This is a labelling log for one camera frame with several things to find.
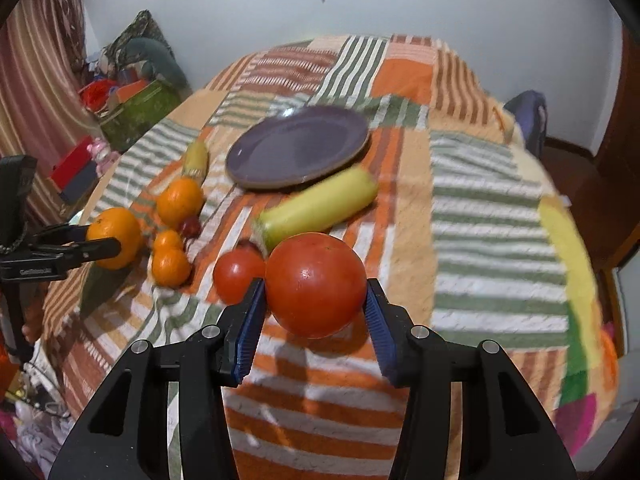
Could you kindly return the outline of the red box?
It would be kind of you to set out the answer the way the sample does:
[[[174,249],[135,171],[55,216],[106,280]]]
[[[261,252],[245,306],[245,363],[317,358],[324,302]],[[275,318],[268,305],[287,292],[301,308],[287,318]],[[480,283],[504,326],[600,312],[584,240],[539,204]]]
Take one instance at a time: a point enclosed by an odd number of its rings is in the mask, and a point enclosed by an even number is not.
[[[92,136],[85,136],[50,173],[50,180],[65,205],[78,203],[96,185],[96,163],[90,153],[92,142]]]

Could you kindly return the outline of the short yellow sugarcane piece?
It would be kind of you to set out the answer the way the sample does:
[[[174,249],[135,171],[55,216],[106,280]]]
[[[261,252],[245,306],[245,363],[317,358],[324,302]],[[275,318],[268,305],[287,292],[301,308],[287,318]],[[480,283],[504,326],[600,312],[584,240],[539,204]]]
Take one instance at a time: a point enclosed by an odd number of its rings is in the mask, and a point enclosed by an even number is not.
[[[182,160],[183,177],[202,185],[208,174],[208,149],[204,141],[194,140],[186,149]]]

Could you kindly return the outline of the small tangerine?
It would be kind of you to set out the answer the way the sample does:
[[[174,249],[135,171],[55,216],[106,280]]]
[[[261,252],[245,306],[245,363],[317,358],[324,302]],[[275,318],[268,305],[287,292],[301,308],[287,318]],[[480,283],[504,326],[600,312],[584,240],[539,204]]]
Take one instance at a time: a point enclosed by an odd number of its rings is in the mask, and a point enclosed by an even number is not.
[[[184,249],[184,240],[182,236],[175,230],[165,230],[155,235],[152,252],[163,252],[164,250],[180,250]]]
[[[154,252],[151,274],[158,286],[178,288],[188,280],[191,272],[192,264],[182,249],[169,247]]]

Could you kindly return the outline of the large red tomato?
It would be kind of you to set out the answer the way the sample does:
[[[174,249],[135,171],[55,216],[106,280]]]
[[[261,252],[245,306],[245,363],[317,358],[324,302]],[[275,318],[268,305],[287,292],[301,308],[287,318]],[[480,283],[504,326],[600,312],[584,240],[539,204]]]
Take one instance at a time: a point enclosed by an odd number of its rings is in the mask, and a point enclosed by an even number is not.
[[[298,234],[273,249],[266,263],[268,307],[288,332],[331,336],[360,312],[367,273],[356,252],[323,233]]]

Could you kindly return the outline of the large orange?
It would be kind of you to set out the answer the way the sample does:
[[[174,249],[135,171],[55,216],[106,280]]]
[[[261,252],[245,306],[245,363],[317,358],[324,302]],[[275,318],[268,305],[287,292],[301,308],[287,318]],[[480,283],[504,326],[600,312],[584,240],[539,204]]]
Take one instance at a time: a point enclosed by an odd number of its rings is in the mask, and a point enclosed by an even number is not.
[[[119,241],[120,252],[112,258],[101,259],[98,266],[107,270],[120,270],[129,266],[142,246],[142,231],[136,216],[126,208],[116,207],[103,211],[87,231],[87,240],[114,237]]]
[[[196,217],[204,202],[201,185],[192,178],[180,177],[157,196],[155,209],[165,226],[177,229],[184,220]]]

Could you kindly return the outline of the grey plush toy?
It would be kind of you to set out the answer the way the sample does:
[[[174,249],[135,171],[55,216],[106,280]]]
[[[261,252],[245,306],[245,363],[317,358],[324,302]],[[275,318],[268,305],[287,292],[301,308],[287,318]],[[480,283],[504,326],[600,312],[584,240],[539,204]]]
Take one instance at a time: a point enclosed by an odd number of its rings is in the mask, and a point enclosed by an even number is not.
[[[186,75],[176,62],[168,47],[151,38],[132,38],[119,51],[121,66],[142,64],[144,79],[162,78],[176,90],[189,89]]]

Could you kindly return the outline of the long yellow sugarcane piece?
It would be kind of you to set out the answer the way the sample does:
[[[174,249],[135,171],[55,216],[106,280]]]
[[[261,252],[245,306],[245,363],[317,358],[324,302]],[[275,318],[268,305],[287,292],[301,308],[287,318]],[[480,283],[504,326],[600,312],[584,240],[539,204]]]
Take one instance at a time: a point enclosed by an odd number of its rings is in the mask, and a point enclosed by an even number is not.
[[[359,165],[338,172],[265,209],[252,224],[252,241],[269,254],[289,237],[322,232],[372,204],[378,180]]]

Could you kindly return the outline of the striped brown curtain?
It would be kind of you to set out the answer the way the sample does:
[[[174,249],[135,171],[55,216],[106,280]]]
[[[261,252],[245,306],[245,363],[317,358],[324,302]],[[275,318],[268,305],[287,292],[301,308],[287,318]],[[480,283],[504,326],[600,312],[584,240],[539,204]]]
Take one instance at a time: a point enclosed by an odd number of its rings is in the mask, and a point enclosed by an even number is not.
[[[38,160],[27,218],[40,226],[62,221],[53,167],[101,134],[78,94],[85,73],[82,0],[18,0],[1,26],[1,154]]]

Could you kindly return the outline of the camouflage pillow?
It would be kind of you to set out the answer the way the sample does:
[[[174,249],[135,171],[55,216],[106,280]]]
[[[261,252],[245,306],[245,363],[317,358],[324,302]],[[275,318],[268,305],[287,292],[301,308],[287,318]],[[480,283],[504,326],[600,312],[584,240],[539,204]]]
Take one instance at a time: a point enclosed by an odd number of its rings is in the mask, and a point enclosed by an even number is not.
[[[152,17],[149,10],[138,12],[134,20],[124,29],[124,31],[107,47],[103,49],[104,54],[111,63],[118,60],[119,52],[125,44],[134,38],[148,38],[159,41],[169,52],[172,52],[160,26]]]

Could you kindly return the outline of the blue chair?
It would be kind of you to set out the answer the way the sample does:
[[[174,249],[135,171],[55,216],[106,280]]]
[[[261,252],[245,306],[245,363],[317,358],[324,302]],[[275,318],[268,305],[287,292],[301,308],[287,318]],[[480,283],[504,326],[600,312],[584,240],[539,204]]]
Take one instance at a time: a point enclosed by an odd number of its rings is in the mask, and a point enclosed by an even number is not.
[[[526,150],[541,159],[547,137],[547,101],[541,92],[526,90],[510,99],[504,108],[520,125]]]

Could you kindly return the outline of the striped patchwork blanket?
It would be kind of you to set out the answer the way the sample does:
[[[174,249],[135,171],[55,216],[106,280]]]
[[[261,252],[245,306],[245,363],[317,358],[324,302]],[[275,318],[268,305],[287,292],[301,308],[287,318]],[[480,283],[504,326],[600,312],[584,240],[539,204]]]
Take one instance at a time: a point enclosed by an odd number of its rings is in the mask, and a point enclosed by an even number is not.
[[[94,266],[51,286],[44,351],[70,411],[82,411],[131,341],[182,341],[218,318],[218,257],[280,200],[235,185],[228,151],[261,120],[306,105],[354,110],[369,125],[361,162],[378,197],[332,234],[413,321],[459,344],[498,341],[578,452],[618,387],[584,243],[512,116],[446,44],[406,35],[323,37],[244,56],[122,155],[85,218],[124,207],[152,238],[157,196],[180,176],[188,145],[206,143],[203,229],[186,246],[194,277],[159,288],[139,260],[109,292]]]

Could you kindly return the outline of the pink toy doll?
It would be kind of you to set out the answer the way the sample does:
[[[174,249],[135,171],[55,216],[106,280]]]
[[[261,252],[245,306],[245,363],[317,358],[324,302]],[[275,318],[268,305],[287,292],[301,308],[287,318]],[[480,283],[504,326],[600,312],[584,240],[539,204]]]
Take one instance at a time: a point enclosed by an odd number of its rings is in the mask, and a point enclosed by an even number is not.
[[[113,151],[104,139],[94,138],[87,146],[91,160],[96,165],[96,176],[102,178],[107,170],[119,160],[119,154]]]

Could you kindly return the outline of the red grape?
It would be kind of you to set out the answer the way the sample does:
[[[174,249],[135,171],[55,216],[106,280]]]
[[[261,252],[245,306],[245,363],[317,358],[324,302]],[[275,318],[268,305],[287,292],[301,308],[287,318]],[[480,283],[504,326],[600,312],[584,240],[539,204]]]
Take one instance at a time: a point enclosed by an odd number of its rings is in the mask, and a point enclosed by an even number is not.
[[[183,220],[179,226],[179,233],[186,240],[198,238],[202,232],[202,226],[198,217],[190,217]]]

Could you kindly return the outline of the green storage box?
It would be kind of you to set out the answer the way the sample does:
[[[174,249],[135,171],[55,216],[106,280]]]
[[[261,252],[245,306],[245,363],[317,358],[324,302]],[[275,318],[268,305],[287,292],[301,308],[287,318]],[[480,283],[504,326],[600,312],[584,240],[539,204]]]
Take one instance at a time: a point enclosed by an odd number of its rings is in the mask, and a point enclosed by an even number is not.
[[[112,150],[123,153],[181,104],[175,89],[153,81],[99,120]]]

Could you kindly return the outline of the small red tomato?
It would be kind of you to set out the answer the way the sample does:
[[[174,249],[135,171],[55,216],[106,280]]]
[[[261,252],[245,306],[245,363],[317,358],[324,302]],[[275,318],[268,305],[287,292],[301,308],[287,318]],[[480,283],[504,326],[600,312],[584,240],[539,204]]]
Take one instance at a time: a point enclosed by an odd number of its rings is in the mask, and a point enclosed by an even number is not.
[[[259,252],[240,247],[222,254],[213,270],[216,293],[224,304],[238,304],[254,278],[265,275],[266,263]]]

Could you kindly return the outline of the purple ceramic plate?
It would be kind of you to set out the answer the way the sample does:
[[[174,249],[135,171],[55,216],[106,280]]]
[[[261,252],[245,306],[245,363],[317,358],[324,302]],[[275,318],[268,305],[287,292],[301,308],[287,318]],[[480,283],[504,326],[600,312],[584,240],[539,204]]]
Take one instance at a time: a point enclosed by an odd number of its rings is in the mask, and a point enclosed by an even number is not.
[[[241,134],[229,148],[226,169],[242,188],[292,188],[345,167],[368,142],[367,119],[353,110],[290,108]]]

